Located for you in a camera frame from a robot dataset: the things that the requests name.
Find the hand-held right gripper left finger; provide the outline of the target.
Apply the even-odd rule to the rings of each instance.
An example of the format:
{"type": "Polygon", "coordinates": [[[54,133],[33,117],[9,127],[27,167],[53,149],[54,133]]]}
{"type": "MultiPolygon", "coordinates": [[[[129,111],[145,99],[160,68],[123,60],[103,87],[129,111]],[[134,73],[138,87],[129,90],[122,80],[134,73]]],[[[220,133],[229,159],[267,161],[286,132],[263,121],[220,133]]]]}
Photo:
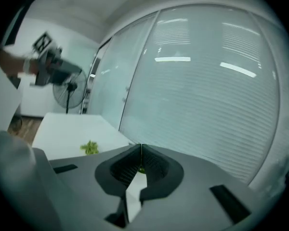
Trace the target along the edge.
{"type": "Polygon", "coordinates": [[[105,218],[120,228],[125,228],[129,224],[126,190],[141,165],[142,149],[140,144],[136,144],[103,161],[95,170],[95,178],[103,191],[120,198],[117,211],[105,218]]]}

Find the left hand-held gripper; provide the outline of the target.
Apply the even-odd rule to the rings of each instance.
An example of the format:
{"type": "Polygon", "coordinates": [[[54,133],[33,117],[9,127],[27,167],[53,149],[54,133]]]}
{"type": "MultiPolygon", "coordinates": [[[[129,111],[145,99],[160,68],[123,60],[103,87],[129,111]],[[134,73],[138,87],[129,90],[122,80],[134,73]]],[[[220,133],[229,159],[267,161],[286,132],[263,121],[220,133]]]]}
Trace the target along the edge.
{"type": "Polygon", "coordinates": [[[71,73],[81,73],[82,68],[61,59],[62,48],[58,46],[48,31],[33,43],[33,51],[38,55],[38,73],[35,79],[36,86],[46,86],[51,83],[62,85],[71,73]]]}

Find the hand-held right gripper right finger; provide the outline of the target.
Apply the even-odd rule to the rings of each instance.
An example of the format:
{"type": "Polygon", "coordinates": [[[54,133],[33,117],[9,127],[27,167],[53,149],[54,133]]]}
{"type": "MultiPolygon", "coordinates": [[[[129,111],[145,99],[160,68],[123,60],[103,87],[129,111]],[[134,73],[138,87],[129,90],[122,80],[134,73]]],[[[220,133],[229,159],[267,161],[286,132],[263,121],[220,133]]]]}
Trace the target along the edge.
{"type": "Polygon", "coordinates": [[[168,197],[184,177],[180,163],[147,144],[142,144],[142,168],[146,174],[147,187],[140,192],[141,201],[168,197]]]}

